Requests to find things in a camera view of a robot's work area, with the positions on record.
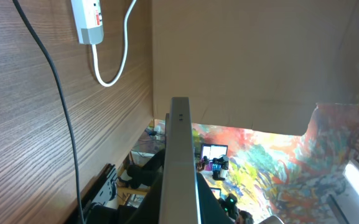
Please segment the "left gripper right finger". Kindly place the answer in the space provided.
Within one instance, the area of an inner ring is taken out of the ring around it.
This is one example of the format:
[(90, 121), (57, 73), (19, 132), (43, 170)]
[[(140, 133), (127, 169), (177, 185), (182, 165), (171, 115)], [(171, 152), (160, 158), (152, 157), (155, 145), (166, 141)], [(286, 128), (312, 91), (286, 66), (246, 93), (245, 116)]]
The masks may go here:
[(212, 193), (201, 173), (196, 173), (202, 224), (234, 224)]

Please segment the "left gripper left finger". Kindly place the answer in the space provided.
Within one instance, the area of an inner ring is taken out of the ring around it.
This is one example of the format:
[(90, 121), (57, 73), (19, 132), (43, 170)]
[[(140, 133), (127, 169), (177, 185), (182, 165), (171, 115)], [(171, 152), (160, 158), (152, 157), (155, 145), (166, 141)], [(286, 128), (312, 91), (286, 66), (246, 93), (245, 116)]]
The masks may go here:
[(158, 224), (161, 205), (163, 176), (159, 174), (140, 206), (126, 221), (126, 224)]

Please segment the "Galaxy S25 smartphone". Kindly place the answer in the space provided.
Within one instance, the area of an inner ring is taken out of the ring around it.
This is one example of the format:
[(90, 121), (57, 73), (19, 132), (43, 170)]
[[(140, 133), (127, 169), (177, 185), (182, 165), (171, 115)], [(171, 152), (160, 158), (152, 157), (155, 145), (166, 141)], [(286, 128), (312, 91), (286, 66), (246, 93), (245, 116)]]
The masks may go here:
[(200, 208), (187, 97), (171, 99), (159, 223), (200, 223)]

